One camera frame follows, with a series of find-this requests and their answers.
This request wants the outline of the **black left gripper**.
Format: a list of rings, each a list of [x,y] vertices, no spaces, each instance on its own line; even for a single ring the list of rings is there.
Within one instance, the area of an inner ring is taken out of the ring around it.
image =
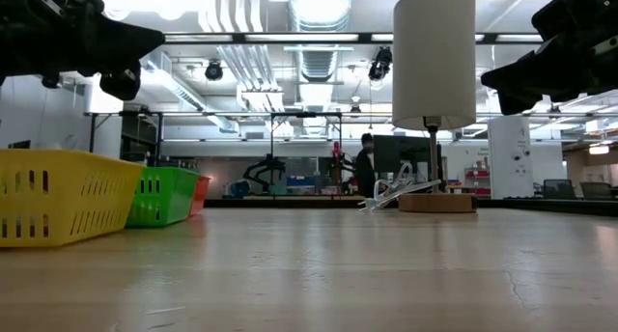
[[[100,74],[108,95],[132,101],[141,87],[140,59],[165,43],[161,31],[107,18],[102,0],[0,0],[0,86],[39,74],[56,88],[60,74]]]

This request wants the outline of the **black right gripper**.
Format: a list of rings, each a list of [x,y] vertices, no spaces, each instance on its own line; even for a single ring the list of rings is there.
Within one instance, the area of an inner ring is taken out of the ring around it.
[[[543,44],[481,76],[505,116],[543,96],[577,97],[618,89],[618,0],[551,0],[531,18]]]

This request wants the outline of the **white pillar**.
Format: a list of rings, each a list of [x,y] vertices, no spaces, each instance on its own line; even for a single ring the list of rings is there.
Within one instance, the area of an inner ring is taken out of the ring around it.
[[[534,195],[529,121],[498,117],[488,123],[492,198]]]

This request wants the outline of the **dark storage shelf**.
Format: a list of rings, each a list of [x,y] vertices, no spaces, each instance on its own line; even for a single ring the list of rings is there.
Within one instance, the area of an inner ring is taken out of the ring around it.
[[[120,158],[149,167],[159,165],[163,140],[161,113],[122,112]]]

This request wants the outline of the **black ceiling spotlight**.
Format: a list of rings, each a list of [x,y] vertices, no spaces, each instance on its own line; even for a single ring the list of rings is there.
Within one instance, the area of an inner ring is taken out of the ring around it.
[[[223,77],[223,68],[221,67],[221,61],[218,59],[209,60],[204,75],[209,81],[220,80]]]
[[[388,72],[393,57],[389,46],[381,46],[371,62],[368,77],[371,81],[381,81]]]

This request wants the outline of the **white shade table lamp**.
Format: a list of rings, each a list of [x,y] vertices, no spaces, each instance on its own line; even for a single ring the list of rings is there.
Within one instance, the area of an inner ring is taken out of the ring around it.
[[[429,193],[406,193],[399,210],[474,213],[471,194],[439,190],[437,133],[476,122],[475,0],[399,0],[393,12],[392,124],[430,135]]]

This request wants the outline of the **shelf with red items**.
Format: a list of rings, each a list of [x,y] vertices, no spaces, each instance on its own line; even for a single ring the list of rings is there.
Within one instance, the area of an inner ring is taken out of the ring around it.
[[[490,197],[492,193],[490,170],[488,168],[465,168],[465,187],[479,197]]]

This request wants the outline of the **grey office chair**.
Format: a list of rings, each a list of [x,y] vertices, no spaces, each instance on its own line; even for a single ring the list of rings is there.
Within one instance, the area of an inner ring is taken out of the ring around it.
[[[551,200],[576,200],[577,196],[571,180],[544,180],[543,196]]]
[[[616,201],[612,186],[606,182],[586,181],[580,184],[580,188],[585,200],[592,201]]]

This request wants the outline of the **yellow plastic basket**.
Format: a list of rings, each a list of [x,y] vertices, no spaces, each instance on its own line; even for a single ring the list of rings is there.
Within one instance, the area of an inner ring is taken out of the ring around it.
[[[62,150],[0,150],[0,248],[52,247],[121,231],[144,167]]]

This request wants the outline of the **black computer monitor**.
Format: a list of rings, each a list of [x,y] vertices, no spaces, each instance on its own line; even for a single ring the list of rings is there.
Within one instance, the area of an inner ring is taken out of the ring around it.
[[[412,165],[413,173],[423,173],[420,164],[427,163],[425,177],[433,177],[429,138],[376,135],[373,140],[376,173],[398,173],[405,162]]]

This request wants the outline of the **green plastic basket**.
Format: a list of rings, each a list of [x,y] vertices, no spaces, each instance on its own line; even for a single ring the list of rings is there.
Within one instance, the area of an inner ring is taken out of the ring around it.
[[[147,167],[142,171],[127,228],[163,228],[188,217],[199,175],[176,167]]]

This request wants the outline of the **red plastic basket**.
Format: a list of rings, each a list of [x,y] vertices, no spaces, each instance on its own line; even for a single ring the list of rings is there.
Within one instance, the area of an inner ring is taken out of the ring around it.
[[[196,184],[194,195],[191,201],[190,209],[188,216],[193,217],[202,211],[205,205],[205,201],[208,196],[208,188],[210,184],[211,178],[206,176],[199,176]]]

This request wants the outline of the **person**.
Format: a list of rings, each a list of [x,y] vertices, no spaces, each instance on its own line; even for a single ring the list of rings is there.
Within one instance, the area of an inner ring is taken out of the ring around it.
[[[374,140],[371,133],[361,136],[361,145],[362,149],[355,160],[358,193],[365,198],[373,198],[376,175],[373,166]]]

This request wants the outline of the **black overhead frame beam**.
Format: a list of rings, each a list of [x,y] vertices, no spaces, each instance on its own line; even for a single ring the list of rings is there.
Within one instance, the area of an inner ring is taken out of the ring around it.
[[[166,33],[168,45],[198,44],[391,44],[392,33]],[[541,44],[542,38],[532,33],[476,33],[475,43]]]

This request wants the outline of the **black background workstation frame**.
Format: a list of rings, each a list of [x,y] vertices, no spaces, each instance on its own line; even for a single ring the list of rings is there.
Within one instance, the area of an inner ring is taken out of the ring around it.
[[[121,113],[126,111],[120,111],[118,113],[85,113],[85,116],[91,118],[91,131],[90,131],[90,145],[93,149],[95,144],[95,126],[97,123],[97,117],[121,117]],[[335,123],[335,127],[338,131],[341,131],[343,125],[343,114],[340,112],[309,112],[309,111],[301,111],[301,112],[261,112],[261,113],[253,113],[253,112],[149,112],[149,111],[128,111],[128,112],[141,112],[141,113],[161,113],[163,116],[163,140],[164,142],[169,143],[208,143],[208,142],[225,142],[225,143],[237,143],[245,144],[249,142],[260,142],[260,139],[249,139],[245,134],[241,133],[240,125],[238,124],[238,120],[251,120],[257,121],[262,120],[266,125],[268,125],[269,136],[266,141],[269,143],[268,152],[264,154],[264,158],[251,166],[247,166],[245,170],[243,170],[243,175],[241,180],[248,180],[250,185],[251,183],[255,183],[260,185],[261,189],[265,189],[265,194],[270,193],[270,188],[274,185],[274,173],[278,174],[278,178],[282,179],[283,175],[286,172],[284,168],[284,162],[277,158],[274,154],[274,146],[276,142],[281,143],[292,143],[298,142],[300,143],[300,139],[294,139],[292,137],[279,137],[275,138],[274,132],[275,130],[282,124],[285,123],[289,118],[294,119],[317,119],[323,118],[327,122],[330,118],[335,118],[337,122]],[[236,134],[236,137],[232,139],[216,139],[216,138],[172,138],[165,139],[164,138],[164,127],[165,127],[165,119],[166,118],[180,118],[180,119],[188,119],[188,118],[204,118],[210,123],[214,124],[220,132],[223,134]],[[162,167],[163,161],[167,161],[167,155],[164,155],[160,152],[160,161],[159,165],[155,167]]]

